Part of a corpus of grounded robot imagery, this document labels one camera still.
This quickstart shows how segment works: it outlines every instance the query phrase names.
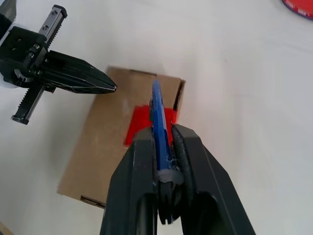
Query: cardboard box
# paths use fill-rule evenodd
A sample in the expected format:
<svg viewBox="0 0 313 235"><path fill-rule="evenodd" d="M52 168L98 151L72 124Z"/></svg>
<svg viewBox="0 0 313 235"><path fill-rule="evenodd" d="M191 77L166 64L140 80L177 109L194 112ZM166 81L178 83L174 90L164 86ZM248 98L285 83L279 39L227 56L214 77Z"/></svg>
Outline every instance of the cardboard box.
<svg viewBox="0 0 313 235"><path fill-rule="evenodd" d="M13 235L13 233L0 222L0 235Z"/></svg>
<svg viewBox="0 0 313 235"><path fill-rule="evenodd" d="M164 107L179 110L184 81L164 75L109 68L113 94L95 97L58 193L104 208L111 176L127 147L125 137L136 106L149 105L152 82L161 85Z"/></svg>

